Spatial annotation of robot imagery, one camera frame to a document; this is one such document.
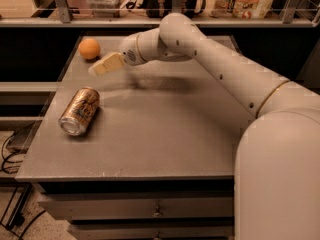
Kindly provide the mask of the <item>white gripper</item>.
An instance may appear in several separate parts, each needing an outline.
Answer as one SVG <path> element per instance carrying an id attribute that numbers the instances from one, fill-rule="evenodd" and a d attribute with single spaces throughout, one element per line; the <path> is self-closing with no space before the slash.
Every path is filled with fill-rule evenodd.
<path id="1" fill-rule="evenodd" d="M 88 69 L 88 72 L 92 76 L 101 76 L 108 72 L 120 69 L 124 66 L 125 62 L 132 66 L 145 64 L 146 61 L 143 59 L 138 49 L 138 38 L 139 34 L 132 34 L 124 38 L 119 45 L 120 53 L 123 56 L 118 52 L 110 52 L 96 61 Z"/>

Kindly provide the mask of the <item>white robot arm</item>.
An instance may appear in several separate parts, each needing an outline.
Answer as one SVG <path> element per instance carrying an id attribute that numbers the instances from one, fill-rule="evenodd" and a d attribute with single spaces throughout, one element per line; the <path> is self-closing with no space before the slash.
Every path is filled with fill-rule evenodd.
<path id="1" fill-rule="evenodd" d="M 254 118 L 234 169 L 235 240 L 320 240 L 320 96 L 205 36 L 180 13 L 127 37 L 90 67 L 187 56 Z"/>

